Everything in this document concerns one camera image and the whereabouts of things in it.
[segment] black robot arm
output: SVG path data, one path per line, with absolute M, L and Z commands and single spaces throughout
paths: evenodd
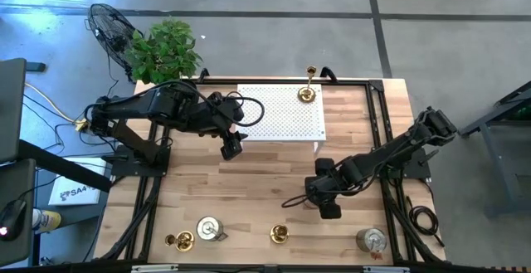
M 149 119 L 181 132 L 220 136 L 223 158 L 230 160 L 241 152 L 240 142 L 246 137 L 230 131 L 232 124 L 244 117 L 236 101 L 240 99 L 219 92 L 204 97 L 192 82 L 172 81 L 129 98 L 101 97 L 85 112 L 92 108 L 90 129 L 94 134 L 117 139 L 146 163 L 157 163 L 161 148 L 153 141 L 141 139 L 125 124 L 127 119 Z
M 339 163 L 330 158 L 316 159 L 316 176 L 305 178 L 305 195 L 301 198 L 318 206 L 323 219 L 340 218 L 341 209 L 335 203 L 338 194 L 352 196 L 362 192 L 384 167 L 403 168 L 416 150 L 425 144 L 445 145 L 453 140 L 455 132 L 455 126 L 442 111 L 428 107 L 407 132 L 371 153 L 350 156 Z M 285 202 L 283 207 L 294 205 Z

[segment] yellow object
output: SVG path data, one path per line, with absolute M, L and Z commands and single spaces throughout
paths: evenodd
M 47 210 L 33 209 L 32 226 L 37 233 L 53 231 L 61 224 L 61 214 Z
M 193 234 L 189 231 L 179 232 L 178 235 L 175 237 L 174 245 L 177 248 L 178 251 L 186 252 L 192 249 L 193 243 L 196 241 Z
M 73 120 L 71 118 L 69 118 L 68 116 L 66 116 L 65 114 L 63 114 L 59 108 L 57 108 L 57 106 L 55 104 L 53 104 L 53 102 L 46 96 L 44 95 L 40 90 L 38 90 L 35 86 L 25 82 L 24 83 L 27 87 L 30 87 L 32 88 L 34 91 L 37 92 L 37 94 L 41 95 L 46 101 L 48 101 L 48 103 L 51 105 L 51 107 L 53 107 L 54 110 L 57 111 L 57 113 L 63 118 L 63 119 L 66 119 L 68 120 L 69 122 L 71 122 L 72 124 L 75 124 L 76 125 L 76 131 L 79 131 L 79 130 L 82 130 L 84 127 L 86 127 L 86 119 L 82 119 L 82 120 Z
M 315 76 L 317 69 L 315 66 L 309 66 L 306 68 L 306 75 L 308 76 L 308 86 L 303 87 L 297 93 L 299 100 L 303 103 L 311 103 L 315 100 L 315 90 L 309 87 L 309 84 L 312 81 L 312 78 Z
M 271 228 L 270 238 L 276 244 L 285 243 L 288 241 L 289 236 L 290 234 L 288 233 L 288 227 L 283 224 L 277 224 Z

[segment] green leaves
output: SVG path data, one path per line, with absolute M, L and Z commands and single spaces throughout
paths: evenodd
M 190 26 L 169 19 L 154 24 L 149 31 L 146 39 L 135 31 L 131 47 L 125 52 L 133 77 L 155 84 L 191 77 L 202 58 L 193 50 L 196 40 Z

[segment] yellow cable connector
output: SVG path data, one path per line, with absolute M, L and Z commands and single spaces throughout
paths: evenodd
M 53 107 L 54 110 L 57 111 L 57 113 L 65 120 L 71 122 L 72 124 L 75 124 L 76 125 L 76 131 L 80 131 L 80 130 L 83 130 L 87 125 L 88 125 L 88 122 L 86 121 L 86 119 L 82 119 L 82 120 L 73 120 L 71 118 L 69 118 L 68 116 L 66 116 L 65 114 L 63 114 L 59 108 L 57 108 L 57 106 L 55 104 L 53 104 L 53 102 L 46 96 L 44 95 L 40 90 L 38 90 L 35 86 L 25 82 L 24 83 L 26 86 L 28 87 L 31 87 L 34 91 L 37 92 L 37 94 L 41 95 L 46 101 L 48 101 L 48 103 L 51 105 L 51 107 Z

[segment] white pegboard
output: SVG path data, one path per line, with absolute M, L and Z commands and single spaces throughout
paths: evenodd
M 297 97 L 306 85 L 238 85 L 244 97 L 259 100 L 265 106 L 264 118 L 252 127 L 236 129 L 250 141 L 324 141 L 323 91 L 321 85 L 312 85 L 315 100 L 302 103 Z M 243 106 L 243 123 L 250 123 L 260 116 L 257 103 L 246 100 Z

